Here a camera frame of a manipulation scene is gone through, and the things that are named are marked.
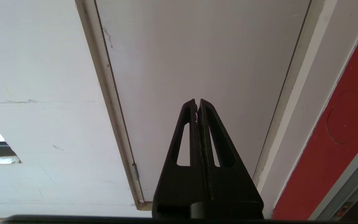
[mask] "red wall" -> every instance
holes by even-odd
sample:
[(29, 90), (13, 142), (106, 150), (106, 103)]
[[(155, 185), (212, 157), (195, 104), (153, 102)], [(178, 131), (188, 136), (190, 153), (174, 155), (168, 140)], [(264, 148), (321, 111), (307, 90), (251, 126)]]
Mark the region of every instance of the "red wall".
[(358, 153), (358, 45), (274, 211), (307, 220)]

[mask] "white wall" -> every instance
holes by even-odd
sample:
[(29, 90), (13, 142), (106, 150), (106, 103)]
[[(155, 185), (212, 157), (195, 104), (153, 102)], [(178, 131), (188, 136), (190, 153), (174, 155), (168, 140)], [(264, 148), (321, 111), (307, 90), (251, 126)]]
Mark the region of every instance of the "white wall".
[(145, 200), (192, 98), (213, 103), (253, 175), (308, 4), (97, 1)]
[(294, 90), (297, 90), (291, 94), (300, 94), (299, 98), (294, 102), (289, 100), (286, 110), (292, 108), (292, 115), (286, 121), (287, 127), (283, 129), (280, 136), (282, 139), (277, 142), (277, 154), (270, 151), (269, 156), (273, 156), (273, 162), (267, 170), (267, 177), (258, 185), (264, 201), (263, 213), (267, 218), (270, 217), (280, 198), (358, 42), (358, 1), (341, 0), (337, 3), (331, 1), (325, 4), (328, 6), (334, 4), (332, 14), (320, 17), (325, 23), (323, 26), (326, 26), (326, 30), (319, 45), (309, 46), (314, 48), (311, 49), (312, 51), (317, 50), (317, 53), (315, 57), (305, 57), (304, 63), (311, 64), (310, 70), (306, 71), (307, 74), (301, 73), (305, 71), (301, 70), (298, 75), (298, 79), (306, 80), (301, 84), (303, 85), (301, 92), (298, 92), (299, 86), (294, 86)]
[(150, 216), (134, 203), (74, 1), (0, 1), (0, 217)]

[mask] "wall trim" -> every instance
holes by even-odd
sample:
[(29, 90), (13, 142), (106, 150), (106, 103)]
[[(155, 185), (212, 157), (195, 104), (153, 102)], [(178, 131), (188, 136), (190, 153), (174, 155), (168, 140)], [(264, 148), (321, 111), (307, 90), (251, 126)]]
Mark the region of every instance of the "wall trim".
[(287, 111), (280, 120), (280, 127), (276, 133), (271, 129), (272, 133), (268, 134), (273, 135), (275, 141), (268, 153), (270, 158), (267, 158), (265, 167), (260, 164), (259, 168), (263, 167), (260, 177), (255, 175), (253, 178), (264, 200), (263, 213), (267, 218), (271, 216), (358, 41), (358, 4), (349, 0), (326, 0), (324, 7), (327, 7), (325, 12), (324, 8), (321, 13), (315, 11), (320, 25), (317, 24), (313, 29), (320, 31), (317, 34), (321, 39), (319, 44), (315, 44), (317, 41), (314, 43), (314, 53), (311, 51), (314, 57), (305, 56), (301, 61), (310, 68), (300, 69), (285, 106)]
[(262, 183), (260, 183), (261, 177), (262, 179), (266, 179), (266, 174), (268, 170), (271, 168), (271, 164), (267, 165), (267, 160), (274, 153), (271, 151), (274, 140), (276, 139), (277, 132), (280, 132), (283, 129), (281, 125), (282, 119), (284, 119), (284, 112), (286, 111), (286, 107), (289, 103), (289, 99), (292, 93), (292, 89), (294, 88), (295, 82), (297, 80), (300, 68), (305, 59), (305, 55), (310, 45), (311, 37), (314, 33), (314, 29), (317, 24), (317, 20), (321, 13), (321, 10), (324, 6), (324, 0), (311, 0), (309, 7), (307, 9), (304, 23), (302, 25), (299, 38), (297, 40), (297, 45), (294, 49), (294, 55), (292, 56), (291, 63), (288, 68), (287, 76), (285, 78), (283, 87), (281, 89), (280, 98), (278, 99), (276, 109), (274, 111), (274, 115), (272, 121), (270, 123), (269, 131), (267, 133), (265, 142), (263, 144), (263, 149), (260, 154), (260, 158), (255, 169), (255, 173), (253, 175), (253, 182), (255, 185), (259, 185), (262, 187)]
[[(304, 109), (290, 132), (301, 152), (274, 208), (274, 219), (308, 219), (358, 152), (358, 4), (337, 2), (318, 55), (310, 71), (314, 84), (303, 89), (313, 95), (299, 100)], [(328, 102), (318, 106), (325, 92)], [(315, 108), (323, 108), (323, 113), (316, 116)], [(304, 120), (311, 124), (314, 117), (312, 134), (300, 147), (297, 133), (310, 127), (303, 125)]]
[(133, 158), (131, 144), (122, 115), (121, 104), (115, 86), (114, 74), (112, 72), (110, 58), (106, 47), (103, 30), (100, 24), (98, 8), (95, 1), (75, 0), (85, 36), (91, 52), (95, 70), (98, 75), (100, 88), (105, 100), (111, 125), (114, 130), (118, 150), (124, 165), (126, 177), (128, 178), (132, 196), (138, 210), (151, 210), (151, 202), (145, 202), (136, 164)]
[[(282, 114), (281, 119), (274, 117), (273, 122), (279, 123), (277, 130), (271, 129), (268, 133), (268, 137), (274, 136), (274, 140), (271, 143), (271, 148), (268, 150), (269, 154), (267, 156), (266, 163), (263, 166), (262, 171), (260, 172), (259, 181), (257, 182), (257, 189), (259, 192), (262, 191), (263, 186), (266, 182), (267, 176), (270, 172), (270, 169), (273, 165), (274, 159), (277, 155), (277, 152), (280, 148), (281, 142), (284, 138), (284, 134), (287, 130), (287, 127), (290, 123), (292, 114), (294, 112), (297, 101), (301, 95), (303, 86), (306, 82), (307, 76), (309, 74), (310, 68), (313, 64), (314, 57), (317, 54), (317, 50), (320, 46), (321, 40), (323, 39), (325, 30), (331, 18), (332, 12), (334, 11), (335, 5), (337, 4), (336, 0), (331, 1), (312, 1), (309, 11), (307, 12), (307, 18), (305, 19), (305, 26), (301, 30), (300, 40), (295, 50), (295, 55), (293, 62), (290, 65), (289, 77), (296, 77), (296, 81), (293, 84), (292, 91), (290, 92), (289, 98), (284, 108), (284, 113)], [(285, 104), (285, 99), (288, 95), (282, 95), (279, 101), (282, 101), (282, 104), (279, 102), (280, 113), (283, 110)]]

